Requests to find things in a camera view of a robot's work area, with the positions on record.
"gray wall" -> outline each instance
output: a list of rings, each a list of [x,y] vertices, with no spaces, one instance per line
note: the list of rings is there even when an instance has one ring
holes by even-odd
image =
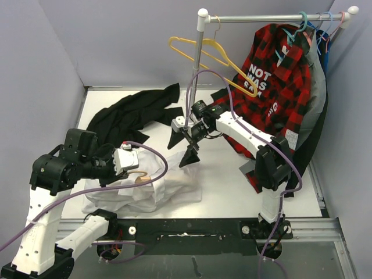
[[[64,140],[83,94],[39,3],[0,1],[0,244],[24,227],[33,161]],[[1,266],[17,244],[0,253]]]
[[[338,216],[359,278],[370,278],[372,216],[372,3],[336,0],[331,11],[359,14],[331,50],[330,103],[315,163],[327,207]]]
[[[171,36],[195,39],[197,11],[211,15],[265,15],[323,12],[333,0],[39,0],[85,85],[163,87],[191,78],[192,62],[168,47]],[[224,24],[217,40],[241,66],[249,53],[254,32],[264,23]],[[213,37],[217,25],[208,26]],[[182,48],[194,55],[190,45]],[[226,76],[235,72],[212,63]],[[204,74],[201,84],[221,87]]]

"plaid shirt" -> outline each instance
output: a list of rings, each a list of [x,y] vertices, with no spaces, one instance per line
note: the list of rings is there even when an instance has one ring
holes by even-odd
[[[293,46],[290,47],[287,44],[287,34],[282,28],[292,34],[297,30],[289,24],[269,24],[258,30],[251,52],[242,67],[242,71],[256,84],[259,95],[252,98],[233,88],[232,98],[237,115],[268,134],[282,134],[294,152],[301,122],[306,113],[306,104],[310,98],[311,76],[301,44],[306,37],[297,33]],[[279,65],[275,50],[282,57],[284,52],[287,53]],[[253,92],[250,84],[240,74],[237,84]],[[230,105],[228,95],[215,103]],[[254,158],[232,138],[225,138],[236,152]],[[257,186],[253,173],[247,174],[247,177],[258,191],[260,187]]]

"white table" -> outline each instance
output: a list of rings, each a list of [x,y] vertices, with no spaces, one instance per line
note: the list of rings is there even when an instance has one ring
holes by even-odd
[[[102,108],[108,107],[123,97],[138,91],[88,91],[78,128],[86,129],[93,116]],[[215,91],[199,90],[196,100],[212,102],[210,94]],[[184,107],[184,94],[178,104]],[[187,141],[183,140],[172,150],[167,150],[171,128],[158,122],[146,126],[142,132],[150,136],[146,145],[155,148],[161,154],[170,156],[185,151]],[[205,139],[199,143],[201,159],[200,182],[203,188],[202,201],[183,205],[165,204],[152,213],[126,213],[122,218],[158,219],[158,218],[250,218],[257,217],[260,211],[262,195],[257,194],[247,179],[240,172],[247,159],[238,155],[224,138]],[[84,188],[84,181],[74,187],[73,192]],[[66,202],[62,219],[82,219],[81,212],[84,196]],[[285,199],[284,212],[287,217],[321,217],[319,204],[313,187],[309,170],[303,176],[303,188],[294,198]]]

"purple cable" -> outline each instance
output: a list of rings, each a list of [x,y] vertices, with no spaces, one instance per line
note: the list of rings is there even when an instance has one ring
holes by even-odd
[[[168,163],[167,163],[167,160],[165,159],[165,157],[162,154],[160,154],[158,151],[154,150],[153,148],[148,147],[148,146],[143,145],[143,144],[139,144],[138,142],[126,141],[125,143],[131,144],[131,145],[134,145],[134,146],[138,146],[138,147],[142,147],[142,148],[147,149],[147,150],[153,152],[154,154],[158,155],[158,157],[160,157],[161,160],[163,160],[163,162],[164,162],[164,171],[158,177],[155,177],[153,179],[150,179],[149,181],[146,181],[146,182],[141,182],[141,183],[136,183],[136,184],[131,184],[131,185],[125,185],[125,186],[114,186],[114,187],[106,187],[106,188],[99,188],[99,189],[87,189],[87,190],[82,190],[82,191],[76,192],[74,194],[71,194],[69,196],[66,196],[66,197],[64,197],[64,198],[62,198],[62,199],[60,199],[60,200],[58,200],[58,201],[56,201],[56,202],[48,205],[38,215],[36,215],[36,217],[34,218],[33,222],[37,222],[48,211],[50,211],[51,209],[53,209],[56,206],[60,205],[61,203],[68,201],[69,199],[75,198],[76,196],[80,196],[80,195],[84,195],[84,194],[88,194],[88,193],[92,193],[92,192],[103,192],[103,191],[110,191],[110,190],[120,190],[120,189],[127,189],[127,188],[135,188],[135,187],[139,187],[139,186],[143,186],[143,185],[147,185],[147,184],[153,183],[153,182],[159,180],[160,178],[162,178],[163,176],[165,176],[165,174],[168,171]],[[26,231],[28,231],[33,226],[34,226],[33,223],[30,223],[27,226],[25,226],[24,229],[22,229],[12,239],[10,239],[7,243],[5,243],[4,245],[2,245],[0,247],[0,252],[3,251],[6,247],[8,247],[10,244],[12,244],[13,242],[15,242],[19,237],[21,237]]]
[[[99,245],[122,245],[122,244],[129,244],[129,245],[140,246],[140,247],[143,248],[143,250],[140,253],[138,253],[137,255],[134,255],[133,257],[130,257],[128,259],[124,259],[124,260],[109,260],[108,261],[109,263],[126,263],[126,262],[129,262],[129,261],[134,260],[134,259],[138,258],[139,256],[141,256],[146,251],[146,248],[147,248],[145,244],[137,243],[137,242],[131,242],[131,241],[114,241],[114,242],[99,242],[99,243],[94,242],[94,243],[92,243],[92,246],[99,246]],[[102,257],[104,253],[109,252],[109,251],[111,251],[111,248],[103,251],[99,256]]]
[[[219,73],[216,73],[215,71],[213,70],[201,70],[201,71],[198,71],[191,79],[188,87],[187,87],[187,91],[186,91],[186,109],[187,109],[187,113],[186,113],[186,121],[185,121],[185,126],[184,127],[187,127],[187,124],[188,124],[188,117],[189,117],[189,100],[188,100],[188,95],[189,95],[189,90],[191,88],[191,85],[192,85],[192,82],[193,80],[201,73],[205,72],[205,71],[209,71],[211,73],[214,73],[216,75],[218,75],[224,82],[226,88],[227,88],[227,91],[228,91],[228,97],[229,97],[229,100],[230,100],[230,110],[231,110],[231,115],[233,117],[233,119],[244,129],[246,130],[248,133],[252,133],[251,130],[247,127],[245,127],[240,121],[239,119],[235,116],[235,113],[234,113],[234,105],[233,105],[233,95],[231,94],[231,90],[230,90],[230,86],[228,85],[228,83],[226,82],[226,80],[224,79],[223,76],[221,76]],[[260,254],[260,260],[259,260],[259,264],[258,264],[258,278],[261,278],[261,275],[260,275],[260,269],[261,269],[261,264],[262,264],[262,259],[263,259],[263,254],[265,253],[266,251],[266,248],[267,246],[269,245],[270,243],[270,240],[271,238],[273,237],[278,225],[279,225],[279,221],[280,221],[280,217],[281,217],[281,211],[283,209],[283,198],[284,198],[284,195],[287,194],[287,193],[292,193],[292,192],[297,192],[299,190],[302,189],[302,177],[300,175],[300,173],[298,172],[297,168],[295,167],[295,165],[291,162],[291,160],[286,157],[286,155],[281,152],[281,150],[279,150],[275,145],[273,145],[271,142],[268,142],[266,141],[264,138],[260,137],[259,135],[257,134],[252,134],[255,138],[257,138],[258,140],[262,141],[263,143],[267,144],[269,147],[271,147],[273,150],[275,150],[284,160],[287,164],[289,164],[289,166],[291,167],[291,169],[294,171],[294,173],[296,174],[297,178],[298,178],[298,182],[299,182],[299,186],[298,188],[295,188],[295,189],[291,189],[291,190],[285,190],[283,191],[282,193],[280,193],[280,204],[279,204],[279,213],[278,213],[278,217],[277,217],[277,220],[275,222],[275,225],[274,225],[274,228],[273,230],[271,231],[262,251],[261,251],[261,254]]]

